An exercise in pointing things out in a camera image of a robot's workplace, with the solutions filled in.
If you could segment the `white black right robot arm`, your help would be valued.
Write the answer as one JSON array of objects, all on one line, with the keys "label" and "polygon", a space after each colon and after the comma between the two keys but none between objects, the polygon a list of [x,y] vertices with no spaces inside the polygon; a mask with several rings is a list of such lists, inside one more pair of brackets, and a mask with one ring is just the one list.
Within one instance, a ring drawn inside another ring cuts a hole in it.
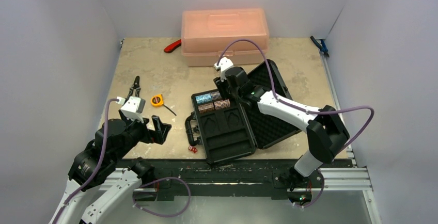
[{"label": "white black right robot arm", "polygon": [[290,172],[294,185],[303,186],[322,164],[331,163],[350,138],[339,114],[331,106],[317,108],[283,98],[273,89],[255,85],[241,67],[214,68],[220,73],[214,82],[223,97],[237,100],[246,109],[285,121],[307,135],[308,150]]}]

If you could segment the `blue poker chip stack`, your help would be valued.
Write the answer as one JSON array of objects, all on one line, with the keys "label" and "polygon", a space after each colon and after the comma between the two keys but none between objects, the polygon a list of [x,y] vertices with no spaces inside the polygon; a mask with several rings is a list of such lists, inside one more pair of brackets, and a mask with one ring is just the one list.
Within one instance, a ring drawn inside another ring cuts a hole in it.
[{"label": "blue poker chip stack", "polygon": [[212,101],[212,97],[211,94],[206,93],[206,94],[202,94],[202,95],[197,95],[195,97],[196,103],[197,104],[204,104],[204,103],[208,103],[210,101]]}]

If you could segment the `black plastic poker case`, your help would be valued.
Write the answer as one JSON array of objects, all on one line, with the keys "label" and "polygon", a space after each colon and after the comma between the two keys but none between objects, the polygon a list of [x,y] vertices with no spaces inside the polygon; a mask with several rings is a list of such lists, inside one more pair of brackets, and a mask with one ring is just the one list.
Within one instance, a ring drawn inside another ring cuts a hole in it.
[{"label": "black plastic poker case", "polygon": [[224,109],[202,113],[200,97],[210,93],[214,90],[191,95],[194,110],[185,120],[190,146],[202,145],[210,165],[252,155],[300,133],[292,124],[246,109],[235,100]]}]

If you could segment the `red dice pair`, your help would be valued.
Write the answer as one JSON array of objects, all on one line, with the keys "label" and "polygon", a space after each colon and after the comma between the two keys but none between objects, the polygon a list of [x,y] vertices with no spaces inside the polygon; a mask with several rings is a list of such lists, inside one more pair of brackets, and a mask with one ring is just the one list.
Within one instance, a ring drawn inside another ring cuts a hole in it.
[{"label": "red dice pair", "polygon": [[194,146],[189,146],[189,147],[188,147],[188,150],[191,151],[191,152],[193,152],[193,153],[197,153],[197,152],[198,152],[197,148],[194,147]]}]

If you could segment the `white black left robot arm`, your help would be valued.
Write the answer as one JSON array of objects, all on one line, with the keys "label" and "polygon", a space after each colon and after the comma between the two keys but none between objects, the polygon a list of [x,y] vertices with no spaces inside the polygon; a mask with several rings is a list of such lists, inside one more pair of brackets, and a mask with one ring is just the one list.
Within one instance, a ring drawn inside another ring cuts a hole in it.
[{"label": "white black left robot arm", "polygon": [[135,159],[115,184],[97,200],[101,185],[118,162],[139,142],[162,145],[172,128],[158,116],[128,119],[122,112],[118,119],[106,119],[95,138],[80,152],[68,172],[66,189],[50,223],[98,223],[113,210],[134,187],[148,187],[155,180],[154,167],[142,158]]}]

